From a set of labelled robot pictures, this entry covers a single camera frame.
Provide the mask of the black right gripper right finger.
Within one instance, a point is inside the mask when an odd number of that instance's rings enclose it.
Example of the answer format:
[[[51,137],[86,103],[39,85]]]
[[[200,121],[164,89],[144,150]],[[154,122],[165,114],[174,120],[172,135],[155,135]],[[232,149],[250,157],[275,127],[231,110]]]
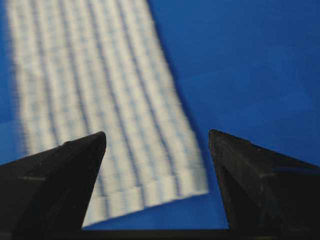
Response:
[[[208,146],[229,229],[320,237],[320,168],[212,129]]]

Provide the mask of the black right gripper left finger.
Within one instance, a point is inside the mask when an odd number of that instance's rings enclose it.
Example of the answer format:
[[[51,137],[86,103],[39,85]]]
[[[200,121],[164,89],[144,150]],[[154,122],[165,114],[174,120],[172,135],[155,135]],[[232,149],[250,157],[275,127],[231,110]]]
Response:
[[[0,237],[42,240],[82,229],[106,152],[100,131],[0,167]]]

